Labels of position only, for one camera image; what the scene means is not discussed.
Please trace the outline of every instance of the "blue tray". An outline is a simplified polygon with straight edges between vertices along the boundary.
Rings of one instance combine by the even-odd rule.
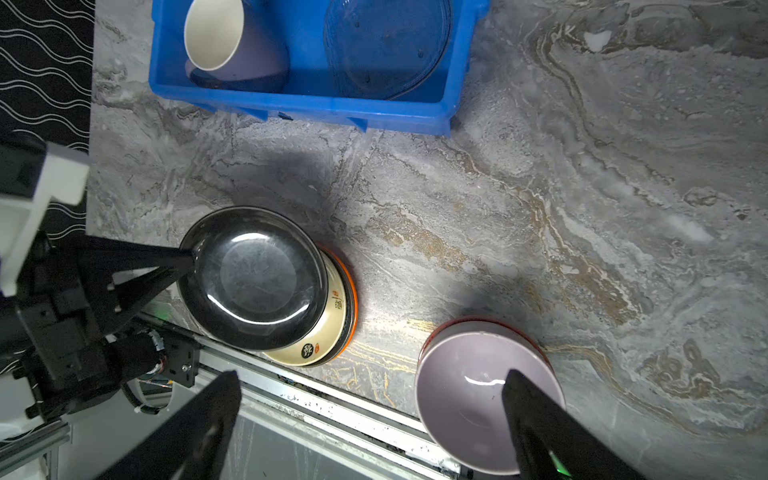
[[[469,44],[475,23],[488,13],[490,0],[452,0],[453,26],[444,57],[417,88],[396,100],[334,97],[333,76],[323,46],[329,0],[272,0],[266,8],[283,33],[290,53],[288,84],[279,94],[200,88],[186,76],[184,19],[192,0],[154,0],[154,37],[149,85],[155,94],[210,111],[450,135],[458,110]]]

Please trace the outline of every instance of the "black mat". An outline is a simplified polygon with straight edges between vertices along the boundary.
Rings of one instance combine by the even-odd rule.
[[[88,152],[93,0],[0,0],[0,128]],[[85,200],[51,203],[54,243],[85,232]]]

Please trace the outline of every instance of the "black cable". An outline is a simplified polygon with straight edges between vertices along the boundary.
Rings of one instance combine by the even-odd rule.
[[[123,393],[125,394],[125,398],[128,399],[128,401],[131,403],[131,405],[136,409],[138,408],[141,413],[146,413],[147,415],[157,415],[160,413],[162,409],[159,409],[158,407],[153,407],[149,405],[145,405],[137,398],[137,396],[134,394],[133,390],[131,390],[131,387],[128,386],[127,383],[123,384]]]

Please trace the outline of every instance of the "mug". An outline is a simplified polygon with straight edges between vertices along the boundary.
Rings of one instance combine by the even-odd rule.
[[[242,0],[194,0],[184,23],[184,47],[195,67],[187,76],[214,79],[208,84],[219,86],[213,88],[251,84],[279,91],[287,80],[285,44],[266,16]]]

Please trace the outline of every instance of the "gray marble surface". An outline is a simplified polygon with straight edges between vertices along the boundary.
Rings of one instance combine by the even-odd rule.
[[[269,207],[357,278],[356,337],[309,374],[415,414],[430,331],[492,315],[649,478],[764,478],[767,9],[496,0],[448,139],[158,98],[151,2],[99,0],[88,232],[176,246]],[[196,328],[173,290],[153,308]]]

